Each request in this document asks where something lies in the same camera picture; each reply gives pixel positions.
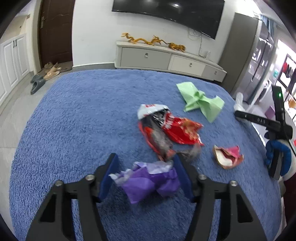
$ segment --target blue blanket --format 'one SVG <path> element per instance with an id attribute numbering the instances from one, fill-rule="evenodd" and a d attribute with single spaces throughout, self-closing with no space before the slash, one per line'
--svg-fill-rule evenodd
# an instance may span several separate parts
<path id="1" fill-rule="evenodd" d="M 206 93 L 225 101 L 210 124 L 200 110 L 183 112 L 185 102 L 177 83 L 191 81 Z M 23 132 L 10 178 L 10 212 L 16 237 L 24 241 L 31 221 L 54 181 L 80 180 L 118 154 L 121 168 L 135 161 L 154 162 L 155 153 L 137 126 L 140 104 L 166 104 L 175 116 L 187 117 L 204 127 L 205 144 L 193 165 L 215 181 L 237 180 L 254 207 L 268 240 L 276 235 L 280 220 L 280 194 L 263 164 L 265 148 L 251 123 L 237 121 L 234 101 L 220 86 L 191 77 L 141 70 L 91 70 L 62 76 L 47 92 Z M 239 145 L 244 161 L 231 170 L 214 159 L 213 146 Z M 175 150 L 186 148 L 175 145 Z M 219 221 L 216 202 L 209 240 L 215 240 Z M 152 194 L 139 204 L 129 203 L 115 185 L 98 205 L 110 241 L 184 240 L 195 204 L 180 189 L 171 198 Z M 83 240 L 78 205 L 74 202 L 77 240 Z"/>

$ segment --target hand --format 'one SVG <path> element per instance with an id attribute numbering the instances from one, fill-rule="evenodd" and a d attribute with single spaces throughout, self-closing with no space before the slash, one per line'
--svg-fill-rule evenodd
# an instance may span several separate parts
<path id="1" fill-rule="evenodd" d="M 274 149 L 279 150 L 284 154 L 284 159 L 281 165 L 281 176 L 288 173 L 292 163 L 292 155 L 289 143 L 286 140 L 270 140 L 266 143 L 266 159 L 265 165 L 271 164 L 272 158 L 274 157 Z"/>

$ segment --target purple paper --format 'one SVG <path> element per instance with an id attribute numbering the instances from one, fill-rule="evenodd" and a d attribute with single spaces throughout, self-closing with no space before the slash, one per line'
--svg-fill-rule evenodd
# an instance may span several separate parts
<path id="1" fill-rule="evenodd" d="M 155 190 L 162 196 L 172 196 L 180 182 L 172 162 L 135 162 L 131 169 L 120 174 L 110 174 L 117 186 L 121 186 L 132 204 L 143 200 Z"/>

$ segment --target blue curtain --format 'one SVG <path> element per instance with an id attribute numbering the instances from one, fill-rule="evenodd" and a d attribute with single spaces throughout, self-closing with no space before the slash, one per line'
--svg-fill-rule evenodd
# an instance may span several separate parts
<path id="1" fill-rule="evenodd" d="M 276 26 L 276 23 L 272 19 L 270 19 L 264 15 L 260 15 L 260 20 L 262 20 L 265 23 L 265 25 L 268 29 L 268 32 L 270 33 L 271 37 L 273 38 L 274 37 L 274 28 Z"/>

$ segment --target tv screen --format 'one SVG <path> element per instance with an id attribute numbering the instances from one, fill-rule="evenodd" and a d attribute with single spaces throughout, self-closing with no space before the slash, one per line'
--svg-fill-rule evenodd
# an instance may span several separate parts
<path id="1" fill-rule="evenodd" d="M 224 0 L 114 0 L 114 12 L 165 18 L 216 38 Z"/>

